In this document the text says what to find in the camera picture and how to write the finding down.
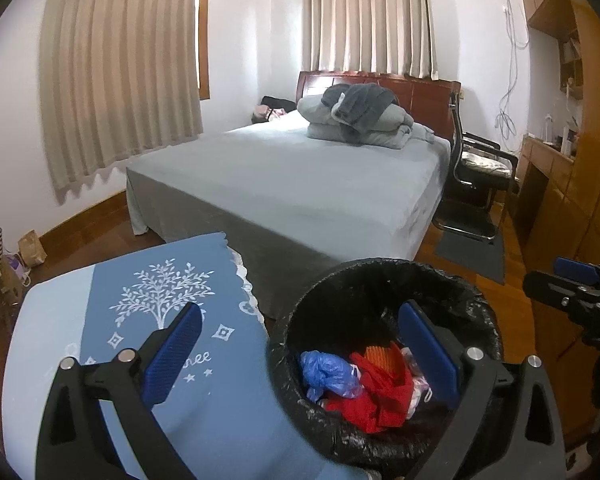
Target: blue gripper pad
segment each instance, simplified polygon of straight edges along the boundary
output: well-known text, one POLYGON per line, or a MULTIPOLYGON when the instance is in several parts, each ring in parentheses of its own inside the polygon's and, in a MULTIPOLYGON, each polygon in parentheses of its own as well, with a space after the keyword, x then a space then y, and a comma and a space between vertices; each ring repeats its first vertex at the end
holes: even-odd
POLYGON ((191 354, 201 332, 200 307, 191 303, 189 311, 180 319, 180 323, 173 329, 144 371, 141 398, 145 406, 150 408, 167 399, 184 361, 191 354))
POLYGON ((554 261, 554 274, 561 278, 593 286, 600 281, 596 267, 574 262, 567 258, 556 258, 554 261))
POLYGON ((411 303, 400 307, 398 328, 402 343, 410 348, 433 397, 444 402, 449 409, 456 408, 460 402, 458 368, 411 303))

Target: chair seat cushion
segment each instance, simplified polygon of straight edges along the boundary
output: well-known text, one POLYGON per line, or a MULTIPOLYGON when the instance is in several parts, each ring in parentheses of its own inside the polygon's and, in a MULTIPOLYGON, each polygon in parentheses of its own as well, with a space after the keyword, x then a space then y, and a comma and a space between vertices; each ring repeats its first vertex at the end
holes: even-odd
POLYGON ((480 173, 491 174, 494 176, 511 178, 511 169, 499 160, 493 160, 477 153, 462 152, 462 165, 469 170, 479 171, 480 173))

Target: gray bed sheet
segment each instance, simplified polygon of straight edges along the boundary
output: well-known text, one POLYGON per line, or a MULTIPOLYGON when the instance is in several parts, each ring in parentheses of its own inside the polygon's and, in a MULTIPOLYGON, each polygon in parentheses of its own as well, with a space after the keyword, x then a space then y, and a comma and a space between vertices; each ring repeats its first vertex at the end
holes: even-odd
POLYGON ((449 144, 402 150, 309 139, 296 112, 143 155, 127 168, 136 234, 224 231, 260 310, 278 319, 337 264, 412 259, 446 179, 449 144))

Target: red cloth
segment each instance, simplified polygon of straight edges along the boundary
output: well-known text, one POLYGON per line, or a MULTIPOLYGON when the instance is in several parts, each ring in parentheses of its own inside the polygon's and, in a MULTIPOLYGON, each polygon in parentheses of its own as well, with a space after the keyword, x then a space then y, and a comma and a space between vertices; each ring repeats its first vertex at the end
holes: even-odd
MULTIPOLYGON (((395 343, 392 352, 402 354, 395 343)), ((365 433, 379 433, 387 428, 400 428, 407 418, 413 395, 413 379, 409 367, 404 364, 398 373, 389 373, 354 352, 350 355, 362 376, 362 394, 355 399, 344 399, 329 393, 325 409, 337 411, 365 433)))

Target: chair armrest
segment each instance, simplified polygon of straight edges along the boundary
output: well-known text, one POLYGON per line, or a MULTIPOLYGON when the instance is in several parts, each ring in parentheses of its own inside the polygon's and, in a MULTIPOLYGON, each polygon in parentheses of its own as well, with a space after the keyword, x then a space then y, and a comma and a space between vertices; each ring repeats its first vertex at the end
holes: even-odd
POLYGON ((510 153, 503 152, 502 150, 496 150, 492 146, 488 146, 479 141, 473 139, 462 139, 462 142, 467 146, 471 146, 476 150, 480 150, 481 152, 490 153, 491 155, 499 156, 501 158, 506 158, 511 163, 511 179, 514 180, 516 177, 516 168, 518 167, 518 158, 515 155, 511 155, 510 153))
POLYGON ((483 137, 479 137, 477 135, 470 134, 468 132, 463 132, 462 136, 463 137, 468 137, 469 139, 477 140, 478 142, 486 144, 487 146, 491 146, 492 148, 495 148, 496 150, 500 149, 500 145, 497 142, 493 142, 492 140, 488 140, 488 139, 485 139, 483 137))

